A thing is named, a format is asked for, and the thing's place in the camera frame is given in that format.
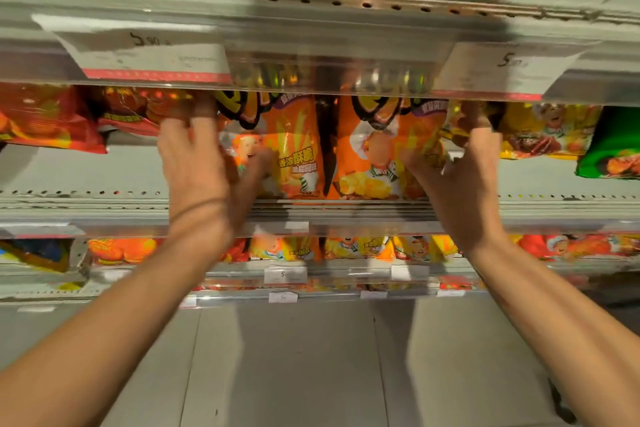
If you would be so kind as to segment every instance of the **left hand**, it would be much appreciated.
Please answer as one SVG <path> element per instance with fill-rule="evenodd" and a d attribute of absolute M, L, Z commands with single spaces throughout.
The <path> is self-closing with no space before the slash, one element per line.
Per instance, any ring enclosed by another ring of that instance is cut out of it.
<path fill-rule="evenodd" d="M 168 117 L 160 124 L 157 146 L 169 185 L 168 240 L 189 236 L 198 249 L 219 254 L 242 229 L 274 153 L 255 149 L 243 176 L 231 183 L 218 144 L 216 106 L 205 93 L 196 97 L 190 121 L 192 139 L 185 119 Z"/>

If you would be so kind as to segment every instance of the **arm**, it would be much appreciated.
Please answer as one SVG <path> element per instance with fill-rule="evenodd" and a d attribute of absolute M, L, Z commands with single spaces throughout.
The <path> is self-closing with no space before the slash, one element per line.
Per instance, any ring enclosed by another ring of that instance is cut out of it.
<path fill-rule="evenodd" d="M 640 338 L 509 240 L 498 207 L 500 134 L 477 108 L 463 107 L 470 130 L 464 157 L 443 172 L 416 153 L 405 152 L 405 164 L 583 423 L 640 425 Z"/>
<path fill-rule="evenodd" d="M 161 125 L 170 191 L 164 245 L 0 373 L 0 425 L 100 425 L 184 296 L 231 244 L 272 156 L 259 151 L 230 186 L 212 108 L 196 107 L 193 141 L 181 120 Z"/>

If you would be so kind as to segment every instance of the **hand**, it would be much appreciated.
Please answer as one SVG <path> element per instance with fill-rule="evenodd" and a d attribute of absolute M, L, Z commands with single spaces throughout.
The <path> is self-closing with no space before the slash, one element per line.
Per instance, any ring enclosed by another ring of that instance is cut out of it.
<path fill-rule="evenodd" d="M 237 179 L 235 166 L 225 164 L 218 144 L 214 102 L 201 93 L 189 113 L 191 139 L 184 118 L 168 117 L 160 124 L 157 146 L 169 185 L 168 239 L 189 236 L 204 252 L 223 253 L 241 230 L 260 181 L 271 170 L 273 151 L 256 149 Z M 233 173 L 236 179 L 230 181 Z"/>
<path fill-rule="evenodd" d="M 416 151 L 404 149 L 401 159 L 426 191 L 444 230 L 464 253 L 484 244 L 502 241 L 507 235 L 500 223 L 497 166 L 500 133 L 478 103 L 464 103 L 460 127 L 469 132 L 465 155 L 448 162 L 442 171 L 431 167 Z"/>

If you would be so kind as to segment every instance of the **green snack bag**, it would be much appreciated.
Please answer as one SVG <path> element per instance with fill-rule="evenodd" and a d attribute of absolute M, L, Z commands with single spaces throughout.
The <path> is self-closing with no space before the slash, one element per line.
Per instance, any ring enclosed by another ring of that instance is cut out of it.
<path fill-rule="evenodd" d="M 575 173 L 591 178 L 640 179 L 640 108 L 606 107 Z"/>

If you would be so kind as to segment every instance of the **forearm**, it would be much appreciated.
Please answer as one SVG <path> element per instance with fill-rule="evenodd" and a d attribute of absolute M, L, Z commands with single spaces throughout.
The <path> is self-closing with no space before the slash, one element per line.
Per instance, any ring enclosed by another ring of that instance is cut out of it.
<path fill-rule="evenodd" d="M 0 425 L 91 424 L 210 264 L 188 238 L 167 242 L 0 375 Z"/>
<path fill-rule="evenodd" d="M 583 421 L 640 424 L 640 338 L 506 236 L 469 259 Z"/>

